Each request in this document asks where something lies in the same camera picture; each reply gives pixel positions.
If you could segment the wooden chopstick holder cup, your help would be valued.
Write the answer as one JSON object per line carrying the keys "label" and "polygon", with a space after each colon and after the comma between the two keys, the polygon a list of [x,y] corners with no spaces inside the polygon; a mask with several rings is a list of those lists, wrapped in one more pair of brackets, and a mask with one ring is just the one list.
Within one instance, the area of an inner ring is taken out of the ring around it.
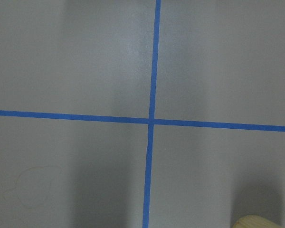
{"label": "wooden chopstick holder cup", "polygon": [[282,228],[282,226],[258,215],[247,215],[237,220],[233,228]]}

